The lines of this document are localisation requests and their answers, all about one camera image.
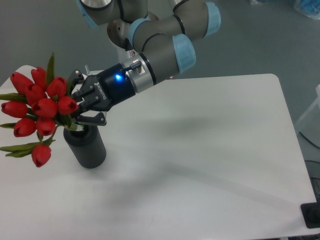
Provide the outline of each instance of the black vase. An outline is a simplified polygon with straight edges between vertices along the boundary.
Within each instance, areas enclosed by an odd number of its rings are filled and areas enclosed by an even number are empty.
[[[96,168],[106,159],[107,151],[97,126],[84,125],[83,131],[64,129],[63,136],[84,168]]]

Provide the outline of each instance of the light blue joint cap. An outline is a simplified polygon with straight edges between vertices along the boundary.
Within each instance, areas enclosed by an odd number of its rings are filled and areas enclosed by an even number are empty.
[[[212,1],[207,1],[206,5],[208,7],[209,20],[205,37],[214,34],[219,30],[221,25],[221,15],[217,6]]]
[[[75,0],[76,4],[78,5],[80,12],[82,16],[84,17],[86,23],[88,24],[89,28],[98,28],[99,26],[91,19],[91,17],[88,15],[86,10],[84,9],[84,6],[82,6],[80,0]]]
[[[145,21],[150,21],[149,19],[145,19],[145,18],[139,18],[137,20],[135,20],[130,28],[129,28],[129,33],[128,33],[128,39],[129,42],[131,43],[132,46],[134,46],[134,35],[135,35],[135,31],[137,30],[137,28],[139,27],[140,24],[142,24]]]
[[[173,36],[172,40],[179,72],[183,73],[195,65],[196,51],[190,39],[184,34]]]

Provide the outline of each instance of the blue led light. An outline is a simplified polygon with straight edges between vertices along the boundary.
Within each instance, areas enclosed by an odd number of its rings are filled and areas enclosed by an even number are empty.
[[[119,75],[119,74],[116,74],[116,75],[115,75],[115,80],[116,80],[117,82],[121,82],[123,79],[124,79],[123,76],[121,76],[121,75]]]

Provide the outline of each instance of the red tulip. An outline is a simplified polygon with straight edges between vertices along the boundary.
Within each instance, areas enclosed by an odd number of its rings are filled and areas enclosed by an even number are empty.
[[[32,150],[31,157],[35,166],[40,168],[51,158],[51,148],[46,145],[38,145]]]
[[[52,99],[43,98],[32,105],[32,110],[40,117],[52,118],[57,114],[58,106]]]
[[[34,83],[39,85],[44,91],[47,89],[46,85],[46,70],[38,66],[36,69],[31,70],[31,75]]]
[[[70,114],[78,108],[77,102],[69,96],[63,96],[58,101],[58,112],[63,115]]]
[[[67,81],[63,77],[56,77],[46,88],[46,92],[50,98],[53,98],[56,95],[58,98],[61,98],[66,95]]]
[[[32,106],[32,104],[38,102],[40,99],[46,99],[47,95],[41,86],[37,84],[29,85],[25,88],[25,96],[28,104]]]
[[[29,118],[22,118],[14,125],[13,134],[15,137],[26,137],[36,131],[35,121]]]
[[[10,80],[17,92],[24,96],[26,95],[25,88],[33,84],[29,78],[17,71],[10,76]]]
[[[56,130],[56,122],[49,117],[40,117],[35,126],[41,136],[49,136]]]
[[[22,102],[8,101],[1,104],[1,111],[14,118],[24,118],[28,113],[28,107]]]

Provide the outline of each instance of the tulip bouquet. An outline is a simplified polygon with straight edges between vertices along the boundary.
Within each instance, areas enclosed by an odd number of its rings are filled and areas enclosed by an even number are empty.
[[[78,125],[73,123],[70,113],[77,110],[78,105],[69,97],[71,86],[66,79],[54,75],[54,54],[46,70],[38,66],[31,70],[31,76],[33,81],[19,72],[10,76],[17,93],[0,94],[0,100],[7,101],[1,104],[1,111],[20,120],[1,124],[0,127],[13,129],[17,138],[36,132],[38,142],[3,146],[0,151],[8,152],[6,157],[31,155],[39,168],[51,157],[49,146],[55,141],[53,138],[57,128],[64,126],[70,131],[77,130]]]

